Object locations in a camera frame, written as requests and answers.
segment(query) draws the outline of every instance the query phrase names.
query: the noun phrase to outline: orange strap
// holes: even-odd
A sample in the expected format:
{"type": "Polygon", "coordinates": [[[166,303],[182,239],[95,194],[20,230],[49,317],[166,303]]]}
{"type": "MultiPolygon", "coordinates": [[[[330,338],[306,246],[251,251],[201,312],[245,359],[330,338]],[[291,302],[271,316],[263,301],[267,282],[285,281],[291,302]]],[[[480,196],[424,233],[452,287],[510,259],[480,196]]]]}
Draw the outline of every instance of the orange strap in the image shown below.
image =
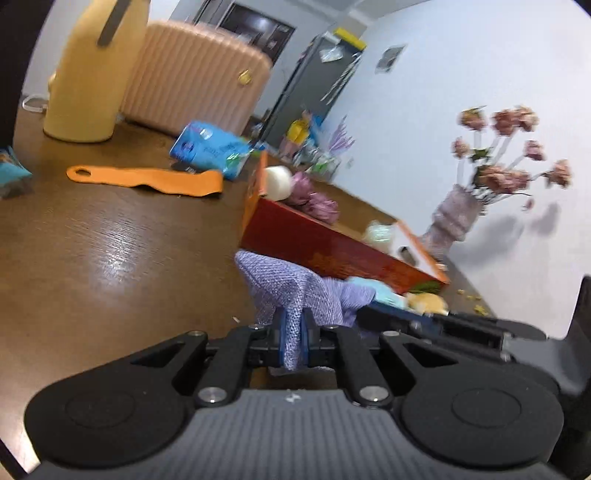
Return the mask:
{"type": "Polygon", "coordinates": [[[78,165],[67,169],[68,178],[81,183],[104,183],[120,187],[147,185],[162,193],[203,197],[223,190],[222,172],[193,174],[161,168],[115,168],[78,165]]]}

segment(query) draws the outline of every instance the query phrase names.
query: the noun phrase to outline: orange box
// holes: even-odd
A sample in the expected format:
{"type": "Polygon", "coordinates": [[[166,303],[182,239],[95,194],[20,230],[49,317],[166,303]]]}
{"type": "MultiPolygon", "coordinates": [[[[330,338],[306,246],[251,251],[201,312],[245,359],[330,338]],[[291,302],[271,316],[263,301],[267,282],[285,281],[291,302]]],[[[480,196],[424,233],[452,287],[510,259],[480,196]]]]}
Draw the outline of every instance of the orange box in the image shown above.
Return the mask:
{"type": "Polygon", "coordinates": [[[265,168],[268,163],[267,152],[263,152],[246,195],[240,248],[302,265],[322,277],[381,280],[399,294],[425,282],[436,282],[441,286],[449,284],[445,273],[404,222],[337,187],[315,184],[317,191],[327,193],[339,202],[341,215],[332,226],[281,202],[266,199],[265,168]],[[394,225],[392,251],[398,252],[406,247],[416,261],[415,267],[361,242],[372,220],[394,225]]]}

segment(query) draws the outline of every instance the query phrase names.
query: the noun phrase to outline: pink suitcase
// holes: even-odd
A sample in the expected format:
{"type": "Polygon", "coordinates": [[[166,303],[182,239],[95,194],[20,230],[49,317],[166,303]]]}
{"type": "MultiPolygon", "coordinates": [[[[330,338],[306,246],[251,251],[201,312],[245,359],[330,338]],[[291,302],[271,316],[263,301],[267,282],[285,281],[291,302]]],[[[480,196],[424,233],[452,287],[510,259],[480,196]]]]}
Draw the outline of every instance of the pink suitcase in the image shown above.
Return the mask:
{"type": "Polygon", "coordinates": [[[121,113],[179,135],[191,120],[241,135],[271,73],[271,60],[229,31],[153,22],[121,113]]]}

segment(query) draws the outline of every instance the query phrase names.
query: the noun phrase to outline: glittery vase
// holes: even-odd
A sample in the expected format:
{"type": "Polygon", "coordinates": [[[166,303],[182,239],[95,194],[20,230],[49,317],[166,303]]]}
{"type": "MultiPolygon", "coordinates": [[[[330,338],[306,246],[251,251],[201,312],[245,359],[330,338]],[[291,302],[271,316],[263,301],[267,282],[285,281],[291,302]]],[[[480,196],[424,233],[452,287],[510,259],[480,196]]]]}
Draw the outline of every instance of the glittery vase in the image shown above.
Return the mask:
{"type": "Polygon", "coordinates": [[[443,260],[454,242],[464,241],[482,207],[482,202],[464,187],[454,185],[433,213],[433,224],[421,237],[427,251],[437,260],[443,260]]]}

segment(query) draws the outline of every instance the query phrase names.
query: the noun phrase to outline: pink flower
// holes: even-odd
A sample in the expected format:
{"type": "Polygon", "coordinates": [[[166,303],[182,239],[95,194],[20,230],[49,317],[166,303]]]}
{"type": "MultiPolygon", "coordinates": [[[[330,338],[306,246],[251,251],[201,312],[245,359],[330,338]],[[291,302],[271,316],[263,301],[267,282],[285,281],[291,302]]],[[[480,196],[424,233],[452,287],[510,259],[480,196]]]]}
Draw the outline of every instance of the pink flower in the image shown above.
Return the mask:
{"type": "Polygon", "coordinates": [[[523,205],[523,207],[521,207],[521,210],[523,210],[524,212],[527,212],[529,210],[531,210],[535,205],[535,201],[533,198],[528,198],[527,202],[525,202],[525,204],[523,205]]]}
{"type": "Polygon", "coordinates": [[[546,159],[542,145],[535,140],[529,140],[525,143],[523,154],[535,161],[544,161],[546,159]]]}
{"type": "Polygon", "coordinates": [[[515,131],[515,112],[513,110],[502,110],[493,116],[495,124],[493,128],[503,137],[510,137],[515,131]]]}
{"type": "Polygon", "coordinates": [[[313,191],[309,176],[299,171],[291,178],[291,195],[285,202],[292,206],[302,206],[310,200],[313,191]]]}
{"type": "Polygon", "coordinates": [[[470,151],[470,145],[464,142],[461,137],[456,138],[456,141],[452,143],[452,153],[456,158],[464,158],[470,151]]]}
{"type": "Polygon", "coordinates": [[[524,132],[533,132],[539,123],[540,119],[531,108],[523,105],[515,108],[516,127],[522,128],[524,132]]]}
{"type": "Polygon", "coordinates": [[[329,225],[335,223],[339,218],[339,204],[330,200],[323,193],[312,193],[310,200],[302,207],[301,211],[329,225]]]}
{"type": "Polygon", "coordinates": [[[512,185],[512,189],[525,190],[530,186],[531,176],[528,172],[523,170],[511,170],[505,173],[507,179],[512,185]]]}
{"type": "Polygon", "coordinates": [[[550,187],[553,183],[560,185],[564,189],[569,187],[570,181],[572,179],[569,161],[558,160],[558,162],[554,164],[552,170],[544,173],[544,177],[546,177],[546,185],[548,187],[550,187]]]}
{"type": "Polygon", "coordinates": [[[525,190],[529,186],[530,180],[530,174],[526,171],[506,171],[497,166],[483,168],[478,178],[480,184],[491,189],[496,194],[513,194],[517,190],[525,190]]]}
{"type": "Polygon", "coordinates": [[[458,123],[464,127],[468,127],[470,130],[479,132],[484,127],[486,127],[486,117],[482,113],[481,109],[470,108],[469,110],[464,110],[460,114],[458,123]]]}

